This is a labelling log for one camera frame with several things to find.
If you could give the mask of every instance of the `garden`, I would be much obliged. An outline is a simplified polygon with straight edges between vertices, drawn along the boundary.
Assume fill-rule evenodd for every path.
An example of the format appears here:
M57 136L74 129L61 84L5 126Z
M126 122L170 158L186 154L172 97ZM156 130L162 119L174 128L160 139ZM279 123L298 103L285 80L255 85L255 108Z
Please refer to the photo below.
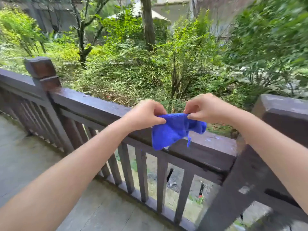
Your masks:
M247 111L263 93L307 97L307 0L255 0L233 19L227 40L211 31L209 10L170 26L148 23L144 3L136 16L133 4L81 2L77 9L71 1L76 25L68 32L44 32L18 7L2 8L0 68L27 74L25 58L46 56L63 86L128 107L150 98L168 112L207 92ZM209 131L237 137L229 126Z

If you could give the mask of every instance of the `railing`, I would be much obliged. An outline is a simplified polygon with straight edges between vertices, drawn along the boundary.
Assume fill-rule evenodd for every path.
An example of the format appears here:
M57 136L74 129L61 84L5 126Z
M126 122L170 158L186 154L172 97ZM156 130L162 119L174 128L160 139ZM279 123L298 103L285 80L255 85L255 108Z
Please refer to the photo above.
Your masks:
M26 68L32 77L0 69L0 110L18 120L27 135L38 135L66 154L129 111L124 106L62 88L48 58L26 60ZM254 111L279 131L308 146L307 103L263 95ZM250 146L239 139L236 149L235 140L211 133L192 133L191 137L189 148L183 139L168 150L154 151L151 129L135 131L118 147L125 182L114 154L108 160L110 170L107 164L103 165L97 178L109 181L184 230L225 230L255 200L293 219L308 221ZM135 147L140 190L134 186L128 144ZM157 157L157 200L148 195L146 153ZM175 212L164 206L168 163L184 169ZM197 228L183 217L194 175L221 185Z

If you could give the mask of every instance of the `person's left hand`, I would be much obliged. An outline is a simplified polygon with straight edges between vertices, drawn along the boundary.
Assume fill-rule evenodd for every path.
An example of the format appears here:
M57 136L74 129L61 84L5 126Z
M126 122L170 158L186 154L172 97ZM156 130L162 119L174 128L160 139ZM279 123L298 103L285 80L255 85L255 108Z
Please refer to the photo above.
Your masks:
M154 100L142 100L131 111L121 119L129 131L136 131L152 127L154 125L165 124L164 118L157 117L167 114L164 106Z

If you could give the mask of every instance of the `hand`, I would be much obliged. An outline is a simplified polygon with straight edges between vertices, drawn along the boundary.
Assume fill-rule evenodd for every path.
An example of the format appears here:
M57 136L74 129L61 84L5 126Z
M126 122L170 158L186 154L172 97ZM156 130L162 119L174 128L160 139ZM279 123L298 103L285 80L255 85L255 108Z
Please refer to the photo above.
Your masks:
M164 118L157 117L167 114L164 106L154 100L142 100L121 119L129 128L129 131L141 130L154 125L165 124Z
M232 125L231 120L239 111L242 110L211 93L206 93L187 101L184 113L189 114L188 119Z

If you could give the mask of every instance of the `blue cloth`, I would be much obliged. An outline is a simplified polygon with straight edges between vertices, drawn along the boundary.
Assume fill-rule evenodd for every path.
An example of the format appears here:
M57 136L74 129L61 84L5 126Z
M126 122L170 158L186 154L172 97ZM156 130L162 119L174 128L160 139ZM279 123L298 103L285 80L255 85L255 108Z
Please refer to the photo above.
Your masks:
M189 131L203 134L206 129L205 122L190 120L185 113L164 114L159 117L165 118L166 123L152 128L152 143L155 150L161 150L163 147L170 146L176 141L188 137Z

